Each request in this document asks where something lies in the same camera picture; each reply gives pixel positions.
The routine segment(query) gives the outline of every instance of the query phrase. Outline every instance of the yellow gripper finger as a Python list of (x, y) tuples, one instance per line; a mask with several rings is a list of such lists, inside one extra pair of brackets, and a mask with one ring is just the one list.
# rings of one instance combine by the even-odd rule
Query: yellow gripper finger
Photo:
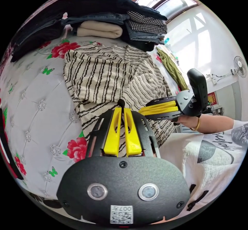
[(139, 155), (142, 152), (140, 139), (134, 124), (131, 109), (124, 109), (125, 120), (125, 138), (126, 138), (126, 151), (127, 157), (133, 155)]
[(165, 102), (162, 104), (156, 104), (156, 105), (143, 107), (139, 110), (139, 113), (142, 114), (142, 112), (144, 112), (144, 111), (155, 110), (155, 109), (164, 109), (164, 108), (170, 108), (170, 107), (175, 107), (175, 106), (176, 106), (176, 101), (169, 101), (169, 102)]
[(174, 112), (178, 111), (178, 107), (169, 107), (169, 108), (162, 108), (162, 109), (154, 109), (154, 110), (148, 110), (148, 111), (143, 111), (141, 114), (143, 116), (149, 116), (149, 115), (158, 115), (158, 114), (165, 114), (169, 112)]
[(105, 154), (115, 155), (118, 157), (119, 146), (120, 146), (120, 129), (121, 129), (121, 108), (115, 108), (110, 123), (105, 146), (103, 149)]

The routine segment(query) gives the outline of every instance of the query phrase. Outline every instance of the red poster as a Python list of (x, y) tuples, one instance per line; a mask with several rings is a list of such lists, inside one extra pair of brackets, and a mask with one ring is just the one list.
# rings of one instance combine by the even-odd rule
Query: red poster
[(212, 105), (218, 104), (215, 92), (209, 93), (207, 99)]

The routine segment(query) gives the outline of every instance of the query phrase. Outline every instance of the olive green cloth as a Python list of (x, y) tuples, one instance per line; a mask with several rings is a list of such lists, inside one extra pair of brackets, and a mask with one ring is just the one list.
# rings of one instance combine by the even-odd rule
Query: olive green cloth
[(159, 55), (165, 69), (168, 71), (170, 76), (175, 80), (181, 91), (188, 90), (187, 84), (178, 70), (176, 64), (171, 60), (171, 58), (161, 49), (157, 48), (157, 54)]

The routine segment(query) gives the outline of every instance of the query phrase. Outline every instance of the qr code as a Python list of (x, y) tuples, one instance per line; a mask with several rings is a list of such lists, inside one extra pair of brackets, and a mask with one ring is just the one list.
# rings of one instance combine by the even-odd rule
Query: qr code
[(110, 223), (133, 224), (133, 207), (111, 205)]

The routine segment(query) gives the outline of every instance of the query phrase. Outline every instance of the stack of folded clothes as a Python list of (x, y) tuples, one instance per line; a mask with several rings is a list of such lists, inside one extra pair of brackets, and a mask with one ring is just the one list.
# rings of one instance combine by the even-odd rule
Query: stack of folded clothes
[(130, 20), (125, 21), (125, 26), (131, 40), (164, 44), (167, 25), (163, 20), (146, 17), (133, 11), (127, 13)]
[[(68, 18), (62, 19), (66, 12)], [(59, 38), (66, 25), (71, 25), (78, 36), (120, 37), (142, 51), (152, 51), (156, 44), (164, 43), (165, 20), (158, 11), (132, 0), (51, 1), (17, 31), (11, 41), (11, 61), (19, 60), (43, 42)]]

